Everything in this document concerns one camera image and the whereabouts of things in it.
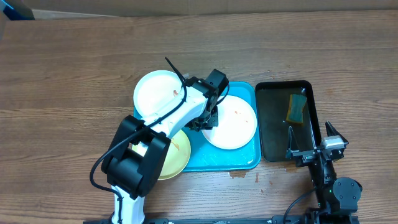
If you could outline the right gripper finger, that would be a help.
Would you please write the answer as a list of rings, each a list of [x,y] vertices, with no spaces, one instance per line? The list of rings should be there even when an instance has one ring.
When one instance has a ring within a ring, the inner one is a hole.
[[[286,157],[294,157],[295,153],[299,152],[299,147],[295,139],[294,130],[291,126],[288,128],[288,146],[286,151]]]
[[[329,121],[326,121],[326,122],[325,122],[325,127],[326,127],[326,133],[327,133],[328,137],[331,137],[331,136],[339,136],[339,137],[341,138],[341,140],[344,142],[345,145],[348,145],[348,144],[349,144],[348,140],[347,140],[343,135],[341,135],[341,134],[333,127],[333,125],[332,125]]]

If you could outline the green yellow sponge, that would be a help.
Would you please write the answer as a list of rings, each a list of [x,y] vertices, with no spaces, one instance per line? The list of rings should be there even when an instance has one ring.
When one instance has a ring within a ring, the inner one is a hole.
[[[286,121],[294,124],[303,124],[303,110],[306,103],[306,96],[298,94],[290,95]]]

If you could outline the white plate mint rim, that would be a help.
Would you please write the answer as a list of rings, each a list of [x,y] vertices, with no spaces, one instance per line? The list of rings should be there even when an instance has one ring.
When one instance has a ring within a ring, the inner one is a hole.
[[[156,70],[143,76],[137,83],[133,103],[141,118],[161,117],[182,102],[184,90],[176,73]]]

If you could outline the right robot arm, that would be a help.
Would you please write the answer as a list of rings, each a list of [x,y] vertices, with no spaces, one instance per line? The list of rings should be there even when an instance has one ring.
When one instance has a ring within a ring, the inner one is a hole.
[[[313,189],[292,202],[282,218],[283,223],[358,223],[353,213],[358,210],[358,201],[363,190],[362,185],[349,177],[337,177],[333,162],[344,158],[344,150],[349,144],[333,126],[325,123],[327,137],[315,149],[301,151],[295,139],[294,131],[288,131],[286,158],[293,159],[297,167],[308,167]],[[314,193],[318,207],[308,208],[301,217],[289,215],[299,201]]]

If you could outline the white plate pink rim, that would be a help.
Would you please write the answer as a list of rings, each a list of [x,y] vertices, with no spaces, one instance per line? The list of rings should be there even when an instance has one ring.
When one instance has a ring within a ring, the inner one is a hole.
[[[237,96],[228,95],[218,106],[218,125],[202,130],[205,139],[225,150],[245,146],[257,129],[257,117],[252,106]]]

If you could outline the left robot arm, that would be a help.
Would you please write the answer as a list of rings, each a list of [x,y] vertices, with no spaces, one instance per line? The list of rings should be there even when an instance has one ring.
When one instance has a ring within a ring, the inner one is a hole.
[[[107,176],[115,196],[112,223],[142,223],[144,198],[160,176],[171,138],[182,128],[209,130],[218,125],[218,98],[229,90],[225,75],[182,79],[178,97],[154,115],[125,117],[112,143],[94,164]]]

